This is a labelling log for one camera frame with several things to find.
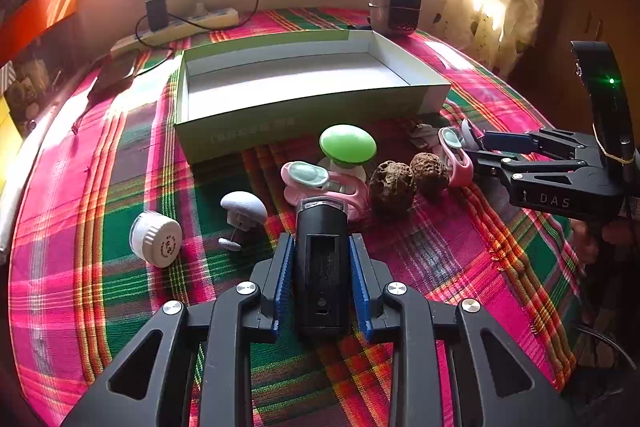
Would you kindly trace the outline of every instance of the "open cardboard box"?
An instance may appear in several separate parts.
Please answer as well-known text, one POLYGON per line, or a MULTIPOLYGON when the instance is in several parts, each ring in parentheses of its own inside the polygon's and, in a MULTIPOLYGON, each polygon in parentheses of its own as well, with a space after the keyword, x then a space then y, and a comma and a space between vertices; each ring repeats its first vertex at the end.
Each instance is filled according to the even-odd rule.
POLYGON ((190 164, 337 123, 439 112, 449 83, 383 36, 316 30, 182 54, 176 133, 190 164))

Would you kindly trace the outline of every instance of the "table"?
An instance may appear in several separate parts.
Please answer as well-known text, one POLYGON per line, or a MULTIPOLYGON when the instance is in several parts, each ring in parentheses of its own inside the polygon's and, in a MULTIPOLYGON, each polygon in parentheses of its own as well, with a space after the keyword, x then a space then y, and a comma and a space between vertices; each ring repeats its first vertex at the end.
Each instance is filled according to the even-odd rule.
MULTIPOLYGON (((259 12, 245 26, 175 43, 178 51, 249 35, 363 23, 353 10, 259 12)), ((511 87, 425 33, 397 44, 448 78, 441 117, 469 118, 484 130, 523 132, 543 117, 511 87)), ((161 55, 145 55, 145 68, 161 55)), ((115 99, 92 108, 79 134, 70 132, 98 71, 63 107, 43 144, 15 230, 10 267, 10 326, 18 375, 44 421, 60 424, 88 385, 165 302, 214 299, 270 257, 295 217, 282 195, 280 166, 317 162, 318 136, 260 146, 189 166, 175 138, 176 61, 138 76, 115 99), (220 198, 248 190, 266 204, 264 229, 240 253, 218 247, 229 234, 220 198), (184 230, 178 261, 162 270, 129 249, 129 228, 144 209, 175 217, 184 230)), ((378 153, 409 163, 417 152, 405 120, 364 126, 378 153)), ((557 389, 575 367, 577 335, 566 325, 578 312, 577 258, 566 219, 509 205, 495 179, 444 193, 437 203, 415 198, 400 218, 369 214, 352 226, 373 259, 396 280, 430 299, 478 299, 557 389)), ((440 354, 444 352, 439 346, 440 354)), ((252 346, 254 423, 295 426, 383 426, 390 392, 389 345, 370 346, 359 333, 337 342, 302 343, 286 330, 273 346, 252 346)), ((198 365, 192 423, 202 366, 198 365)), ((450 392, 443 384, 451 425, 450 392)))

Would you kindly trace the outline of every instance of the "orange shelf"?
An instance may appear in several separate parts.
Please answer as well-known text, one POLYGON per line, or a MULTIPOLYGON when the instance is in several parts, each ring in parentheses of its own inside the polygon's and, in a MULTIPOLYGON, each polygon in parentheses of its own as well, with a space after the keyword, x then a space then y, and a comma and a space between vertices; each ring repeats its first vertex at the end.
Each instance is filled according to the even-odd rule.
POLYGON ((28 0, 0 28, 0 66, 75 12, 76 0, 28 0))

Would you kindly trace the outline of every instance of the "plastic toy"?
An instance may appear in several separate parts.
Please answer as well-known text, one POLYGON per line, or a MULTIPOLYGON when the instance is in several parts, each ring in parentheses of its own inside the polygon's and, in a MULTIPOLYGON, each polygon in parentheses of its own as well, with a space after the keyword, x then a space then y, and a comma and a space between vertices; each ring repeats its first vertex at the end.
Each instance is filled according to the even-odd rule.
POLYGON ((376 142, 360 127, 353 125, 334 125, 320 136, 320 149, 327 156, 319 165, 331 172, 350 174, 367 181, 362 164, 376 155, 376 142))
POLYGON ((442 146, 442 159, 449 171, 449 187, 466 187, 473 181, 474 165, 462 149, 462 136, 455 127, 443 127, 438 131, 442 146))
POLYGON ((347 216, 356 221, 367 209, 367 185, 361 179, 341 172, 329 172, 306 162, 288 162, 280 170, 287 185, 284 198, 296 206, 301 200, 313 196, 327 196, 348 205, 347 216))
POLYGON ((140 259, 166 268, 178 257, 182 245, 182 228, 171 217, 146 210, 131 225, 129 246, 140 259))
POLYGON ((255 225, 263 225, 267 220, 267 209, 264 204, 250 192, 230 192, 222 200, 220 206, 228 210, 226 222, 234 227, 231 238, 220 237, 218 244, 225 250, 239 251, 239 243, 234 241, 238 229, 245 232, 255 225))

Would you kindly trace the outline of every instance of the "white container lid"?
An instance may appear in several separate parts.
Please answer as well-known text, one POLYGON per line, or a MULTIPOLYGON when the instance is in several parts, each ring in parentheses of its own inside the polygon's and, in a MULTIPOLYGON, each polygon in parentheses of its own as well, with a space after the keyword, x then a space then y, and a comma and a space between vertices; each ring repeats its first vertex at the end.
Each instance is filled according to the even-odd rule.
POLYGON ((182 228, 175 219, 145 210, 131 225, 129 246, 143 261, 166 268, 178 257, 182 228))

